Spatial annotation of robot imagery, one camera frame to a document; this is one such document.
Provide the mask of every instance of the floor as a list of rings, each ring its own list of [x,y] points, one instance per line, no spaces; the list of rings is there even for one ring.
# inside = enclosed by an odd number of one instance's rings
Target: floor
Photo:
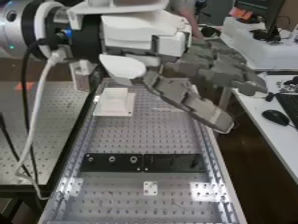
[[[42,63],[30,62],[29,81],[37,80],[41,69]],[[20,61],[0,60],[0,81],[17,81],[18,76]],[[49,80],[70,80],[64,65],[54,68]],[[238,125],[229,135],[218,136],[218,143],[247,222],[298,224],[298,186],[235,100],[229,112]],[[13,223],[33,223],[28,208],[21,211]]]

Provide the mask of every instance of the computer mouse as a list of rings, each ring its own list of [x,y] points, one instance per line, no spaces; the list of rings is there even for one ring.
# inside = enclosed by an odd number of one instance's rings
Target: computer mouse
[[[282,126],[287,126],[290,124],[290,119],[287,116],[277,110],[267,110],[262,113],[262,115],[267,120]]]

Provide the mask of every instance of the white cable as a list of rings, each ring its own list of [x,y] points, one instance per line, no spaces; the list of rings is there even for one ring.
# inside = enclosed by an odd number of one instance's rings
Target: white cable
[[[24,180],[28,180],[32,183],[40,200],[48,200],[48,198],[41,196],[40,188],[38,188],[38,185],[37,185],[34,179],[28,177],[26,175],[21,174],[20,169],[26,160],[30,145],[33,143],[36,124],[37,124],[37,118],[38,118],[38,112],[40,112],[40,106],[41,106],[41,98],[42,98],[44,86],[45,86],[49,70],[64,59],[65,59],[65,51],[62,49],[58,49],[57,51],[52,52],[50,58],[46,61],[46,65],[44,67],[44,70],[42,70],[41,76],[40,76],[37,92],[36,92],[36,99],[34,99],[34,106],[33,106],[33,111],[32,111],[32,116],[30,116],[32,117],[30,118],[30,129],[29,129],[29,134],[26,137],[25,148],[22,150],[21,156],[20,156],[20,161],[17,163],[16,171],[14,171],[14,175],[17,177],[20,177]]]

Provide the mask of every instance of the metal table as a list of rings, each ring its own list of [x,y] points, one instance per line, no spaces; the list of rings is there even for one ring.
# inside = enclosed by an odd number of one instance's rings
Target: metal table
[[[129,91],[132,118],[93,117],[90,108],[38,223],[246,223],[211,130],[143,87]],[[85,173],[86,153],[201,153],[206,172]],[[146,181],[158,183],[157,196],[143,195]]]
[[[4,114],[6,129],[18,152],[25,144],[25,127],[21,104],[21,91],[17,83],[0,83],[0,112]],[[29,91],[32,106],[36,86]],[[88,94],[74,91],[72,82],[48,82],[42,98],[38,126],[34,138],[34,155],[38,171],[38,183],[44,192],[52,192],[64,168],[68,155],[66,147],[72,143],[70,136],[76,134],[78,118]],[[16,160],[12,156],[2,133],[0,133],[0,197],[17,197],[24,200],[32,210],[36,209],[34,190],[28,182],[14,177]],[[30,160],[25,166],[33,174]]]

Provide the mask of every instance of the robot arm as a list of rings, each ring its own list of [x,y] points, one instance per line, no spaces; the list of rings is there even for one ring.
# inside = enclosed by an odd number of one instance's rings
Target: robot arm
[[[183,73],[190,81],[203,77],[246,95],[265,92],[265,83],[221,43],[191,43],[186,19],[162,10],[167,0],[147,0],[146,5],[133,0],[120,2],[117,6],[112,0],[89,1],[69,9],[57,2],[8,2],[0,12],[0,46],[6,55],[20,58],[33,41],[65,34],[58,47],[66,52],[73,77],[88,75],[101,64],[120,84],[133,85],[134,79],[141,80],[153,94],[214,130],[227,133],[233,127],[230,115],[190,86],[162,77],[162,67]],[[40,46],[33,55],[49,58],[52,50],[50,46]]]

